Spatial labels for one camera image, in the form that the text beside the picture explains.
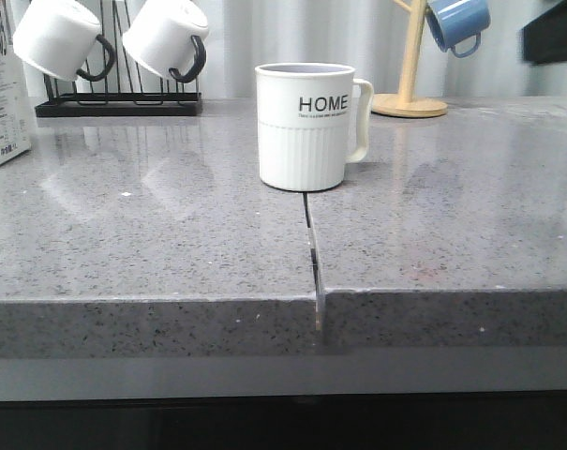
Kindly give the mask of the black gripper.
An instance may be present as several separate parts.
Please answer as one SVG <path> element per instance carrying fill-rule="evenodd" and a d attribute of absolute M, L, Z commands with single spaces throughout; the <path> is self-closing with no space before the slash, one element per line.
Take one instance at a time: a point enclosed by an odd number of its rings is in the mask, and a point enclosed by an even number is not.
<path fill-rule="evenodd" d="M 559 1 L 521 30 L 522 57 L 532 65 L 567 62 L 567 1 Z"/>

